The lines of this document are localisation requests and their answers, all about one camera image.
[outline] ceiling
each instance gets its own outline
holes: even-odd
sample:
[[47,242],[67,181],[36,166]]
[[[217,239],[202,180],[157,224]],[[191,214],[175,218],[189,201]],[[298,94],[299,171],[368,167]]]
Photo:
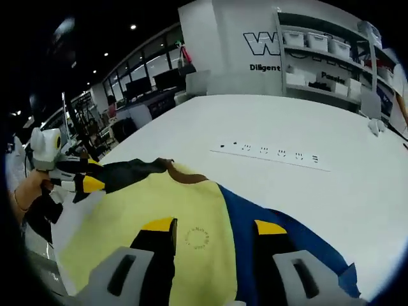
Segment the ceiling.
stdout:
[[[8,98],[3,104],[7,111],[21,110],[19,120],[25,122],[32,113],[29,103],[32,92],[40,91],[40,99],[47,106],[45,111],[54,112],[61,107],[55,101],[60,101],[62,90],[76,96],[92,84],[102,81],[139,44],[178,22],[177,8],[191,1],[105,0],[81,1],[75,5],[72,5],[72,1],[53,2],[53,5],[31,1],[24,4],[22,11],[18,7],[21,4],[15,2],[11,4],[15,8],[9,11],[17,14],[7,25],[3,38],[3,46],[8,46],[5,58],[9,66],[9,84],[4,86]],[[370,21],[380,30],[383,38],[395,37],[395,29],[404,22],[402,10],[394,9],[390,1],[387,6],[378,8],[372,1],[324,2]],[[55,29],[69,16],[75,18],[75,32],[69,45],[75,50],[76,66],[69,73],[63,73],[55,61],[49,61],[47,52]],[[387,17],[392,18],[393,22],[389,23]],[[136,24],[137,29],[131,31],[131,24]]]

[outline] power strip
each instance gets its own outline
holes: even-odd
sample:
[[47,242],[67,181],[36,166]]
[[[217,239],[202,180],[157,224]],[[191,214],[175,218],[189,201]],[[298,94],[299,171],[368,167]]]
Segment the power strip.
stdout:
[[331,171],[328,165],[317,154],[309,154],[302,151],[288,151],[282,147],[269,145],[254,145],[242,142],[226,142],[210,149],[212,152],[233,154],[265,161],[277,161],[279,163],[293,164],[323,171]]

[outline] w logo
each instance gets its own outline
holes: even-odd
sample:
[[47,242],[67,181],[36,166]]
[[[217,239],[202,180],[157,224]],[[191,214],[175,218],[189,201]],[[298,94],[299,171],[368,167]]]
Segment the w logo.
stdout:
[[269,55],[280,55],[281,50],[277,37],[277,32],[274,32],[272,37],[268,32],[259,32],[258,36],[255,33],[244,33],[244,38],[254,55],[265,55],[266,50]]

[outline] computer monitor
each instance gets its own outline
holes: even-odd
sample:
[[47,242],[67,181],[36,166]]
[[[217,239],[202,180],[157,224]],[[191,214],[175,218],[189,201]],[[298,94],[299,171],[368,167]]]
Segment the computer monitor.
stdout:
[[151,90],[150,78],[146,76],[126,84],[126,97],[132,99]]
[[154,76],[156,87],[159,91],[171,87],[185,87],[186,81],[180,76],[179,70],[172,69]]

